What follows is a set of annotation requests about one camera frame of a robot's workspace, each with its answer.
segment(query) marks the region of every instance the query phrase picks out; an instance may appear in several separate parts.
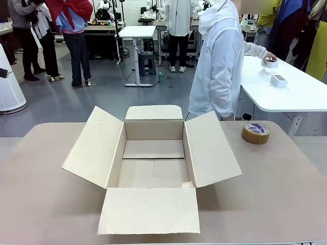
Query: white cylinder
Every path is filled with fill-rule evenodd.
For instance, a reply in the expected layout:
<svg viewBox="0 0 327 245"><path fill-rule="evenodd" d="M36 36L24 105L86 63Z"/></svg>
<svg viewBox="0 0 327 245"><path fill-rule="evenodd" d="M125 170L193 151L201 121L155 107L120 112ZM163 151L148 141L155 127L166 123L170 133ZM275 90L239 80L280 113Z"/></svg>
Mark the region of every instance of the white cylinder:
<svg viewBox="0 0 327 245"><path fill-rule="evenodd" d="M17 82L15 74L0 44L0 68L11 72L8 78L0 78L0 112L14 111L26 105L26 99Z"/></svg>

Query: table leg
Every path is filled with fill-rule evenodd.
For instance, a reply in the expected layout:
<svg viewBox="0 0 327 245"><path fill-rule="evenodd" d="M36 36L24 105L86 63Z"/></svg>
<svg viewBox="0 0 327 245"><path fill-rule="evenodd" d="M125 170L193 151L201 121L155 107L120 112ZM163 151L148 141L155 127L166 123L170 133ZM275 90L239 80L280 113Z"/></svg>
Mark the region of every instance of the table leg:
<svg viewBox="0 0 327 245"><path fill-rule="evenodd" d="M292 125L290 130L288 131L288 136L290 138L294 137L296 135L296 132L298 130L298 127L300 126L302 120L306 117L306 112L298 112L295 117L293 118Z"/></svg>
<svg viewBox="0 0 327 245"><path fill-rule="evenodd" d="M143 38L140 38L140 40L141 40L141 52L144 52Z"/></svg>
<svg viewBox="0 0 327 245"><path fill-rule="evenodd" d="M162 65L162 58L161 58L161 30L158 28L158 53L159 53L159 63L158 65Z"/></svg>
<svg viewBox="0 0 327 245"><path fill-rule="evenodd" d="M134 60L135 60L135 74L136 83L126 83L125 87L152 87L152 84L141 84L139 79L139 68L138 68L138 48L136 45L136 38L133 38L133 48L134 48Z"/></svg>

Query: hood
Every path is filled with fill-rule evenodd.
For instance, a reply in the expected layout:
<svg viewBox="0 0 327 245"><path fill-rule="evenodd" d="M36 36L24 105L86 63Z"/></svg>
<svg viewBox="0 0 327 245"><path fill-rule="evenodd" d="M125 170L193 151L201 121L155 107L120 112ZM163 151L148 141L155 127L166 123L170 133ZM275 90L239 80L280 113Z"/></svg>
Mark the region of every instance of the hood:
<svg viewBox="0 0 327 245"><path fill-rule="evenodd" d="M206 35L212 26L227 18L239 19L237 9L230 0L218 0L211 8L205 10L201 15L199 32L202 35Z"/></svg>

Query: open cardboard box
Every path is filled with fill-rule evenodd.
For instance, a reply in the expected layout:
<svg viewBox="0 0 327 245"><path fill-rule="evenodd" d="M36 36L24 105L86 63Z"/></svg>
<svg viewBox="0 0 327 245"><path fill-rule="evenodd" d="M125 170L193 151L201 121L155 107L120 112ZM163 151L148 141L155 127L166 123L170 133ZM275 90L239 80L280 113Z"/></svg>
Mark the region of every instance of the open cardboard box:
<svg viewBox="0 0 327 245"><path fill-rule="evenodd" d="M217 116L95 107L63 169L107 189L98 234L200 233L195 187L242 174Z"/></svg>

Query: packing tape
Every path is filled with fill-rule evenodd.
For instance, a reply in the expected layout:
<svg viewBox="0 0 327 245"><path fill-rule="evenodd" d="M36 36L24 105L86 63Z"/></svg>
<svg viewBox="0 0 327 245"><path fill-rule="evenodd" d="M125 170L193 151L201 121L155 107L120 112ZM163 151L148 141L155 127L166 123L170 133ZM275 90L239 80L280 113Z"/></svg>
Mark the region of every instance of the packing tape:
<svg viewBox="0 0 327 245"><path fill-rule="evenodd" d="M242 138L251 144L265 144L269 135L269 127L262 123L247 122L243 126Z"/></svg>

